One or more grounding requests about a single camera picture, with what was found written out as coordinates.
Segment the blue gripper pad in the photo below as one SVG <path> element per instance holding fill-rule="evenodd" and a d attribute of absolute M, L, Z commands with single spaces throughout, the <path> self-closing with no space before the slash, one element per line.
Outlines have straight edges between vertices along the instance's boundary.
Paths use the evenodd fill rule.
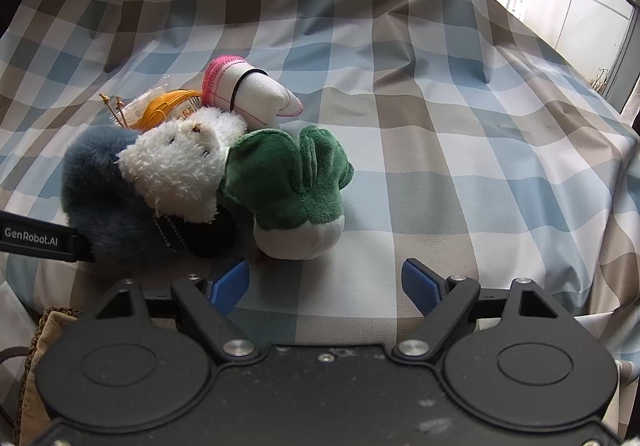
<path fill-rule="evenodd" d="M 446 295 L 447 283 L 415 258 L 402 264 L 402 290 L 417 309 L 426 316 Z"/>
<path fill-rule="evenodd" d="M 249 289 L 249 264 L 236 261 L 222 277 L 207 288 L 209 301 L 224 316 L 233 310 Z"/>

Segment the black strap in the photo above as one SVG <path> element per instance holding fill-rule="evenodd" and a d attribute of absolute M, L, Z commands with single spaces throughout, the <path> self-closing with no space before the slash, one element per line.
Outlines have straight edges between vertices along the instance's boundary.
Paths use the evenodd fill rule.
<path fill-rule="evenodd" d="M 0 350 L 0 365 L 6 360 L 12 358 L 23 358 L 29 355 L 28 347 L 9 347 L 8 349 Z M 2 417 L 9 426 L 13 429 L 15 426 L 14 420 L 7 413 L 7 411 L 0 404 L 0 417 Z"/>
<path fill-rule="evenodd" d="M 629 425 L 626 428 L 625 439 L 633 439 L 640 435 L 640 389 L 636 391 L 636 398 L 629 416 Z"/>
<path fill-rule="evenodd" d="M 95 261 L 89 240 L 73 227 L 0 211 L 0 251 L 62 261 Z"/>
<path fill-rule="evenodd" d="M 264 74 L 265 76 L 269 75 L 264 70 L 260 70 L 260 68 L 249 68 L 249 70 L 247 70 L 244 74 L 242 74 L 242 76 L 238 78 L 238 82 L 236 82 L 234 91 L 231 93 L 231 100 L 229 101 L 229 111 L 234 111 L 234 105 L 236 103 L 236 93 L 238 93 L 238 88 L 240 88 L 240 83 L 242 83 L 244 78 L 249 74 Z"/>

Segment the plaid fabric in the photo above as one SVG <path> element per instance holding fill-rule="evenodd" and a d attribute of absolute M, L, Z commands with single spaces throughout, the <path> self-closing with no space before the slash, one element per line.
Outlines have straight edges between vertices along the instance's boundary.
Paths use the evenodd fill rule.
<path fill-rule="evenodd" d="M 419 315 L 399 281 L 412 256 L 488 288 L 531 277 L 575 314 L 633 307 L 638 139 L 495 0 L 23 0 L 0 40 L 0 207 L 63 222 L 60 160 L 108 122 L 97 93 L 197 86 L 222 54 L 294 92 L 305 112 L 282 127 L 327 127 L 355 168 L 332 252 L 254 268 L 234 313 L 254 338 L 394 341 Z M 0 259 L 40 310 L 103 291 L 86 269 Z"/>

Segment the white plush toy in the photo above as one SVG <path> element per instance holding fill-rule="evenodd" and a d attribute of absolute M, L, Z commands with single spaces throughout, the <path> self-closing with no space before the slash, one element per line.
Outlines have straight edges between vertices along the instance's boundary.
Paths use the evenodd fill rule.
<path fill-rule="evenodd" d="M 239 56 L 220 56 L 209 63 L 202 98 L 207 106 L 237 111 L 250 130 L 278 128 L 276 117 L 295 117 L 304 110 L 289 90 Z"/>
<path fill-rule="evenodd" d="M 201 108 L 141 134 L 118 154 L 118 168 L 156 213 L 207 223 L 218 211 L 229 146 L 245 131 L 236 113 Z"/>

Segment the pink knitted cap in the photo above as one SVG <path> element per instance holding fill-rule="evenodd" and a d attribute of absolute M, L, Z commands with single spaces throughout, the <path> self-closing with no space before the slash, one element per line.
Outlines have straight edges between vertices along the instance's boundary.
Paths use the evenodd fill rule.
<path fill-rule="evenodd" d="M 219 56 L 212 60 L 207 66 L 207 70 L 204 72 L 204 79 L 202 80 L 202 100 L 205 106 L 213 106 L 211 86 L 215 82 L 220 70 L 232 61 L 244 61 L 244 58 L 240 56 Z"/>

